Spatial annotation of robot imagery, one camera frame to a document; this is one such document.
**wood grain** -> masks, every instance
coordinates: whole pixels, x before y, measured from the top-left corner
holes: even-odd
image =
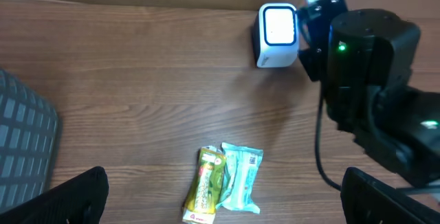
[[[0,63],[53,102],[64,131],[52,186],[104,166],[101,223],[178,223],[201,146],[265,151],[252,194],[261,215],[216,223],[343,223],[339,194],[316,171],[318,86],[299,62],[254,68],[255,12],[0,2]],[[440,19],[423,30],[411,85],[440,91]],[[322,160],[341,181],[357,166],[406,184],[325,118]],[[420,201],[434,207],[429,197]]]

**light blue package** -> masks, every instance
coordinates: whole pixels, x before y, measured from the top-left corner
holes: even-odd
[[[263,160],[263,150],[222,143],[226,156],[225,176],[220,194],[221,206],[232,211],[260,214],[260,208],[250,198],[256,173]]]

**snack package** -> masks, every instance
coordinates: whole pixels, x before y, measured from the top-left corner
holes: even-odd
[[[260,208],[252,201],[250,194],[263,159],[263,150],[225,142],[221,147],[226,156],[226,169],[220,202],[216,208],[223,206],[232,211],[260,214]]]
[[[185,223],[212,224],[219,202],[225,155],[214,146],[201,148],[197,173],[184,205]]]

